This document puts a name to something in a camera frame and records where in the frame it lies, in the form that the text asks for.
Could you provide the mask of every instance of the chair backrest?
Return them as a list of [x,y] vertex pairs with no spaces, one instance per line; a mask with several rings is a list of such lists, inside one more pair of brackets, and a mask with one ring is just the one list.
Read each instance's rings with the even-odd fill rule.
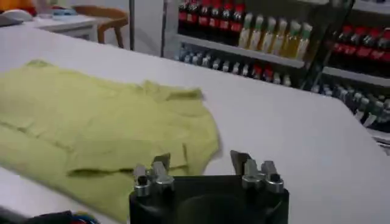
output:
[[110,18],[112,20],[99,24],[97,27],[98,42],[104,44],[104,32],[109,28],[114,28],[118,46],[123,48],[123,38],[121,28],[128,25],[128,14],[118,9],[103,8],[95,5],[77,5],[73,9],[83,15]]

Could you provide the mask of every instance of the shelf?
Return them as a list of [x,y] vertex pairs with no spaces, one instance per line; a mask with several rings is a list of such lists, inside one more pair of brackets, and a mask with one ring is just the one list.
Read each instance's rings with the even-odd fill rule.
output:
[[224,51],[224,52],[228,52],[228,53],[232,53],[232,54],[242,55],[245,57],[268,61],[268,62],[276,63],[279,65],[287,65],[287,66],[294,67],[294,68],[302,68],[305,65],[305,63],[303,61],[290,59],[290,58],[283,58],[283,57],[279,57],[279,56],[272,55],[272,54],[265,54],[265,53],[262,53],[260,51],[252,51],[252,50],[243,49],[240,47],[234,47],[234,46],[229,46],[226,44],[221,44],[221,43],[212,42],[212,41],[208,41],[208,40],[202,40],[202,39],[198,39],[198,38],[194,38],[194,37],[188,37],[185,35],[177,34],[177,39],[183,43],[193,44],[193,45],[200,46],[200,47],[207,47],[210,49],[215,49],[215,50]]
[[385,133],[385,132],[382,132],[382,131],[376,131],[376,130],[373,130],[373,129],[370,129],[370,128],[367,128],[367,131],[372,135],[372,137],[376,141],[382,142],[382,143],[386,143],[386,144],[390,144],[390,134],[389,133]]
[[374,2],[357,0],[355,1],[355,5],[353,5],[353,9],[364,11],[364,12],[382,14],[382,15],[390,15],[390,2],[374,3]]
[[390,79],[376,77],[372,75],[366,75],[362,73],[356,73],[351,71],[346,71],[342,69],[324,67],[322,73],[332,76],[337,76],[345,79],[355,80],[364,83],[370,83],[377,86],[390,87]]

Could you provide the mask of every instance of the white shelf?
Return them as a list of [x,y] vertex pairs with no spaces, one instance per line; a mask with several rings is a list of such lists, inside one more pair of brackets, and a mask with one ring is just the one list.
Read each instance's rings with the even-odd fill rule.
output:
[[346,71],[342,69],[324,67],[322,73],[332,76],[337,76],[345,79],[355,80],[359,82],[370,83],[377,86],[390,87],[390,79],[366,75],[357,72]]
[[294,67],[294,68],[302,68],[305,65],[305,63],[303,61],[300,61],[300,60],[283,58],[283,57],[279,57],[279,56],[272,55],[272,54],[265,54],[265,53],[262,53],[260,51],[252,51],[252,50],[243,49],[240,47],[229,46],[226,44],[221,44],[221,43],[208,41],[208,40],[202,40],[202,39],[189,37],[189,36],[185,36],[185,35],[180,35],[180,34],[176,35],[176,37],[180,42],[183,42],[183,43],[193,44],[193,45],[200,46],[200,47],[207,47],[210,49],[215,49],[215,50],[224,51],[224,52],[228,52],[228,53],[232,53],[232,54],[242,55],[245,57],[256,58],[259,60],[268,61],[268,62],[280,64],[280,65],[287,65],[287,66]]
[[390,15],[390,2],[386,3],[375,3],[369,1],[357,0],[353,9],[364,12],[372,12],[383,15]]

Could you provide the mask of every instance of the yellow liquid bottle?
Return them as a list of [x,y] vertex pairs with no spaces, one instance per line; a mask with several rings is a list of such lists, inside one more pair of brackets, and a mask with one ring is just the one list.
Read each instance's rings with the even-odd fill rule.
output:
[[299,41],[297,52],[295,58],[298,60],[303,60],[306,55],[307,48],[310,42],[310,33],[313,30],[313,27],[307,23],[303,24],[302,37]]
[[272,40],[271,52],[270,52],[271,54],[280,55],[282,51],[283,43],[285,42],[286,27],[287,27],[287,21],[285,19],[280,19],[278,31],[275,34],[274,39]]
[[260,51],[264,53],[269,53],[271,51],[271,44],[272,44],[272,40],[274,39],[275,25],[276,25],[276,20],[273,17],[268,18],[267,31],[264,34],[263,41],[261,41],[261,44],[259,44]]
[[290,31],[285,38],[283,46],[283,56],[288,58],[294,58],[296,56],[298,44],[299,44],[299,31],[301,25],[297,21],[292,21],[290,24]]

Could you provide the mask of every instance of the white table in background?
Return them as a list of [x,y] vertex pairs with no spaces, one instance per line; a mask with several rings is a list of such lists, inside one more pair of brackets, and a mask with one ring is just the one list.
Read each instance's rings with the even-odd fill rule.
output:
[[96,40],[96,27],[98,19],[85,15],[53,16],[52,18],[34,17],[20,26],[34,27],[71,37]]
[[[204,174],[232,174],[229,151],[248,152],[275,161],[290,191],[289,224],[390,223],[390,157],[336,99],[23,26],[0,29],[0,43],[0,72],[39,58],[116,82],[199,87],[222,147]],[[93,212],[4,168],[0,180],[7,214]]]

